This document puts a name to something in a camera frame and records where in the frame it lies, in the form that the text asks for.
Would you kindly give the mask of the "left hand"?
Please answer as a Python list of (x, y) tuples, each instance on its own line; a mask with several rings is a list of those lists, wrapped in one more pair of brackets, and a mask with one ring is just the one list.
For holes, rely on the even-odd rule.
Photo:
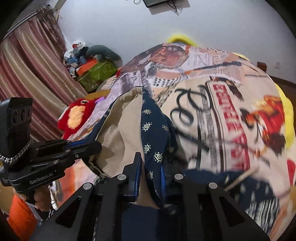
[(51, 208), (51, 194), (48, 186), (42, 186), (34, 193), (35, 207), (38, 210), (48, 212)]

